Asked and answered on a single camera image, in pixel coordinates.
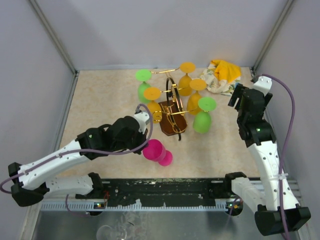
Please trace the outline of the green plastic wine glass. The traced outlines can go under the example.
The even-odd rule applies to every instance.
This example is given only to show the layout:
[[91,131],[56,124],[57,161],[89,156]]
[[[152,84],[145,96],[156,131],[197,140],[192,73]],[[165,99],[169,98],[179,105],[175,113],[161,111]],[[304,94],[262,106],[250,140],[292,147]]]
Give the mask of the green plastic wine glass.
[[216,109],[217,103],[212,97],[202,97],[198,101],[198,112],[193,121],[193,129],[200,134],[205,134],[210,130],[212,125],[212,117],[210,112]]
[[145,98],[144,92],[147,88],[150,88],[151,85],[147,81],[152,77],[152,73],[148,69],[140,69],[135,73],[135,78],[140,82],[138,86],[137,94],[138,99],[143,104],[148,104],[150,101]]

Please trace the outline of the orange plastic wine glass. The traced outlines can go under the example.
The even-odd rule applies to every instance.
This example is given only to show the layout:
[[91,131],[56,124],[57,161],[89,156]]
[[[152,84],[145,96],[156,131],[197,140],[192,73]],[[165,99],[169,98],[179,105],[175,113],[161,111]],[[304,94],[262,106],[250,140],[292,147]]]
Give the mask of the orange plastic wine glass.
[[201,111],[201,109],[198,106],[198,101],[202,98],[202,96],[199,92],[203,91],[207,87],[207,84],[203,79],[195,78],[191,80],[189,86],[194,91],[194,93],[191,94],[188,98],[187,111],[191,115],[196,115]]
[[156,100],[161,96],[162,92],[157,87],[148,87],[143,96],[149,100],[147,107],[152,113],[152,119],[155,124],[160,123],[162,120],[162,108]]
[[184,76],[182,76],[178,82],[178,92],[181,96],[187,97],[191,95],[193,91],[190,87],[192,79],[189,74],[195,71],[196,65],[192,62],[183,62],[179,69],[184,73]]

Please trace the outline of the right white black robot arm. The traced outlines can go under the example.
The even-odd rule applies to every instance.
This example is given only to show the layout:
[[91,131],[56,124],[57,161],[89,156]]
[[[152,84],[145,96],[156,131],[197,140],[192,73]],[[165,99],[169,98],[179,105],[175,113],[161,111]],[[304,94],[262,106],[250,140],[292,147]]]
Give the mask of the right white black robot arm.
[[239,135],[255,159],[264,192],[260,192],[242,172],[225,176],[223,192],[239,196],[254,214],[263,236],[298,231],[310,218],[308,207],[301,206],[293,194],[287,175],[279,169],[280,157],[275,133],[264,119],[271,93],[238,84],[229,106],[237,112]]

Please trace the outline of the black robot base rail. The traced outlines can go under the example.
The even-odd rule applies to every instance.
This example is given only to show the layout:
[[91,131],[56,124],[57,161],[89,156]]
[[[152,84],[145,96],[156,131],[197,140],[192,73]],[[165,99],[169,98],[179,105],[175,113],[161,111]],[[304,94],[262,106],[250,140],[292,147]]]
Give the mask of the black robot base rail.
[[92,192],[75,197],[102,200],[108,207],[136,203],[147,209],[205,207],[232,216],[243,210],[243,202],[227,193],[222,178],[102,178]]

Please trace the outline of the pink plastic wine glass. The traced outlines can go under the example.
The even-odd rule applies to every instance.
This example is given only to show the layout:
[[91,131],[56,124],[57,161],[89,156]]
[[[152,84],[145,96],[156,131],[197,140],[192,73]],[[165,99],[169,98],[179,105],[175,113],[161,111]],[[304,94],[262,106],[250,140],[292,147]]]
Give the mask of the pink plastic wine glass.
[[142,151],[143,156],[149,160],[166,167],[173,162],[172,153],[157,139],[150,139]]

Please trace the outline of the gold wire wine glass rack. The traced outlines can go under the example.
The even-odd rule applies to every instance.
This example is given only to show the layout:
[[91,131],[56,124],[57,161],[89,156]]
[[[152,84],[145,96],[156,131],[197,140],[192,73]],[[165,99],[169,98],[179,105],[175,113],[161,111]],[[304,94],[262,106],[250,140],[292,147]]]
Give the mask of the gold wire wine glass rack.
[[181,96],[179,94],[178,84],[175,83],[170,73],[172,69],[159,71],[159,74],[165,74],[166,78],[166,101],[160,102],[159,105],[162,111],[162,120],[160,121],[160,127],[164,134],[167,136],[177,135],[178,140],[182,140],[182,133],[184,133],[188,127],[188,123],[185,117],[187,111],[187,103],[189,96]]

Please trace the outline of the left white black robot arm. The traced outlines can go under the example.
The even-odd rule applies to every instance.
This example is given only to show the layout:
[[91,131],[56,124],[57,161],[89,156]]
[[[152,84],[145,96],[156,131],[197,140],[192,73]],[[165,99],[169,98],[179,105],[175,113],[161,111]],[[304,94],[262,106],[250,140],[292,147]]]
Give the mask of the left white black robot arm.
[[63,148],[28,164],[8,166],[13,185],[11,196],[20,207],[28,207],[53,196],[75,194],[79,199],[99,198],[104,186],[97,173],[84,176],[57,175],[71,167],[109,155],[140,154],[146,146],[150,116],[141,111],[117,119],[113,124],[92,127]]

